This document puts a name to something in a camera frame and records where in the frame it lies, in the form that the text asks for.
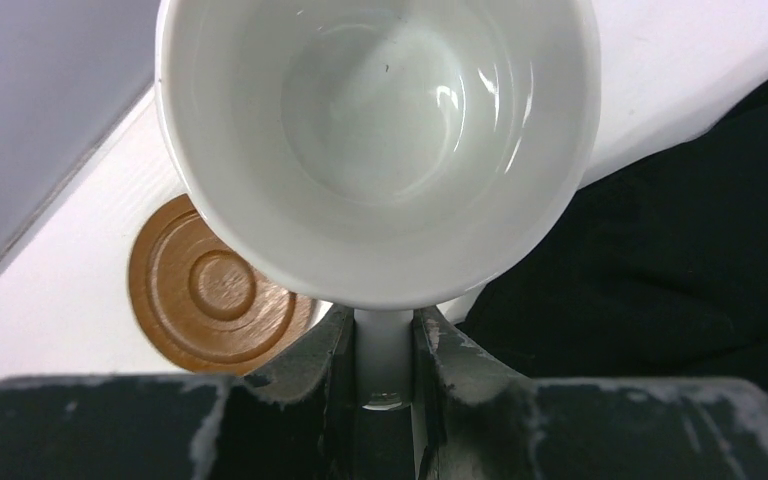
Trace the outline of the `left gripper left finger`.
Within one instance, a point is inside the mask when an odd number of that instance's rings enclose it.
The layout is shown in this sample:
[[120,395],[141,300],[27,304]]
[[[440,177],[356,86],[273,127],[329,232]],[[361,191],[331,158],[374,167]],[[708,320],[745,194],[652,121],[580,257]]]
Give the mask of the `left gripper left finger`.
[[336,479],[351,312],[246,375],[0,380],[0,479]]

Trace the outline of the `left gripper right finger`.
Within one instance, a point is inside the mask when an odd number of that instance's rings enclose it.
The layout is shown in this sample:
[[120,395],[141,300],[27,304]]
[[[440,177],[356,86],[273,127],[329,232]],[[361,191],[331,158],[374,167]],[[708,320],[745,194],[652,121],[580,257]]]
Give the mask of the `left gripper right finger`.
[[422,479],[768,479],[768,395],[737,378],[528,378],[436,308],[413,319]]

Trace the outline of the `white and blue mug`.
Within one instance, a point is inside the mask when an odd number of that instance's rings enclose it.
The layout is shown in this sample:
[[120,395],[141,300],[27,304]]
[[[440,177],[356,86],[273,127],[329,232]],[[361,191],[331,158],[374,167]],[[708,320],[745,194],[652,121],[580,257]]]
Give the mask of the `white and blue mug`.
[[532,251],[600,116],[589,1],[165,1],[155,98],[187,193],[266,277],[351,308],[359,404],[413,397],[415,310]]

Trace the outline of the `brown round saucer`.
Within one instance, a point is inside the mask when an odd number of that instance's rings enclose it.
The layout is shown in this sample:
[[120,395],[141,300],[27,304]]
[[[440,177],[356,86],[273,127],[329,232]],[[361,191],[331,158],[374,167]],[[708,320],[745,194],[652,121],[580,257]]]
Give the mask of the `brown round saucer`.
[[153,347],[196,373],[256,370],[306,333],[316,307],[232,251],[186,195],[162,205],[138,233],[128,292]]

